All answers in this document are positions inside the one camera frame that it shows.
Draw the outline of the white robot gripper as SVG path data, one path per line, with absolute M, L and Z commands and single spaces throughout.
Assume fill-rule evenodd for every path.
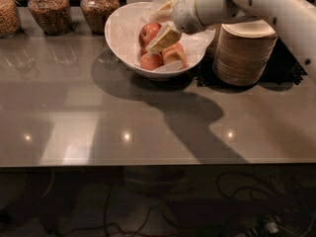
M 171 20 L 176 28 L 164 25 L 147 45 L 147 51 L 159 53 L 178 42 L 182 33 L 192 35 L 205 30 L 198 18 L 196 0 L 169 0 L 149 17 L 150 22 L 164 23 Z

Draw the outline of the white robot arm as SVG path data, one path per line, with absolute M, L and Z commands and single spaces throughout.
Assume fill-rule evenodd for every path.
M 157 53 L 181 34 L 193 35 L 215 24 L 257 18 L 268 23 L 311 80 L 316 81 L 316 7 L 306 0 L 175 0 L 165 26 L 147 49 Z

